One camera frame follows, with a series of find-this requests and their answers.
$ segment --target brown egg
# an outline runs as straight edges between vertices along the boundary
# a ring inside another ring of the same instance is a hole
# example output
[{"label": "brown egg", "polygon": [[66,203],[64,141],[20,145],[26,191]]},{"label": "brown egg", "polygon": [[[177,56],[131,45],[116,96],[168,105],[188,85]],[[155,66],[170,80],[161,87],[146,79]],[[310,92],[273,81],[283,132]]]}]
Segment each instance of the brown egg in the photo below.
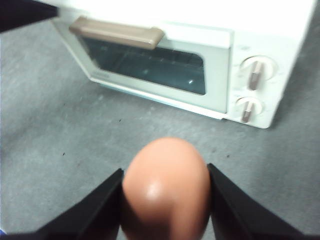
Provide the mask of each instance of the brown egg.
[{"label": "brown egg", "polygon": [[209,218],[210,175],[187,141],[145,146],[122,182],[121,227],[129,240],[198,240]]}]

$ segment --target oven knob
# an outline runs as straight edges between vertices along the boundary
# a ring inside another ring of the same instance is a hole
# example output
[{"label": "oven knob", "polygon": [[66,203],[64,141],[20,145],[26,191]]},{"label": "oven knob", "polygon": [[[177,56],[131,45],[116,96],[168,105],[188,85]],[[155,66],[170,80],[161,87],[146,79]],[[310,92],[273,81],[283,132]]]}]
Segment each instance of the oven knob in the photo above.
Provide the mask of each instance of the oven knob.
[{"label": "oven knob", "polygon": [[266,56],[252,56],[240,65],[241,70],[248,70],[248,89],[256,90],[262,81],[271,79],[276,72],[276,64]]},{"label": "oven knob", "polygon": [[262,110],[262,103],[254,97],[242,97],[236,101],[236,105],[241,107],[241,121],[248,123],[254,115],[259,115]]}]

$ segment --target gray carpet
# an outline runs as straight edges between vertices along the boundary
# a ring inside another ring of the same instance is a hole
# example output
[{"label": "gray carpet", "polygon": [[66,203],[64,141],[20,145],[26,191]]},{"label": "gray carpet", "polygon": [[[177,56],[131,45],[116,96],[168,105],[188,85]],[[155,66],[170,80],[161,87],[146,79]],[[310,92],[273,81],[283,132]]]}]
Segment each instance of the gray carpet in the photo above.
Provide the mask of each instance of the gray carpet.
[{"label": "gray carpet", "polygon": [[[34,231],[163,136],[320,234],[320,4],[271,128],[215,120],[87,79],[49,21],[1,35],[1,228]],[[213,239],[212,225],[203,239]]]}]

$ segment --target black object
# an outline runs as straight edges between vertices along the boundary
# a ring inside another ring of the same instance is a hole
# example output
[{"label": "black object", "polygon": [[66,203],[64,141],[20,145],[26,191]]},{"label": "black object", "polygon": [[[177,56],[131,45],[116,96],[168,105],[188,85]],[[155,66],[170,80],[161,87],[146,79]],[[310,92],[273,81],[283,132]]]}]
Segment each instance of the black object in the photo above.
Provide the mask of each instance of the black object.
[{"label": "black object", "polygon": [[[304,235],[250,198],[214,165],[211,219],[217,240],[320,240]],[[120,226],[122,179],[118,169],[82,201],[35,233],[3,240],[115,240]]]},{"label": "black object", "polygon": [[0,0],[0,33],[56,17],[57,8],[34,0]]},{"label": "black object", "polygon": [[79,203],[35,233],[14,234],[3,240],[115,240],[120,226],[124,171],[118,169]]},{"label": "black object", "polygon": [[320,240],[306,236],[245,194],[213,164],[211,219],[217,240]]}]

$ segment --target oven door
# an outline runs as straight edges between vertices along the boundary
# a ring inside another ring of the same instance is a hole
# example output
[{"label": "oven door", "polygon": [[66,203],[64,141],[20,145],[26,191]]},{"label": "oven door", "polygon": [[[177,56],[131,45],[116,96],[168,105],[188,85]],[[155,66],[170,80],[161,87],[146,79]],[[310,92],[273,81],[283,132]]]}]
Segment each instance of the oven door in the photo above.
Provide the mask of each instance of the oven door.
[{"label": "oven door", "polygon": [[159,23],[164,36],[146,49],[74,34],[72,22],[59,18],[53,23],[92,81],[215,118],[223,115],[212,116],[212,110],[226,113],[229,31]]}]

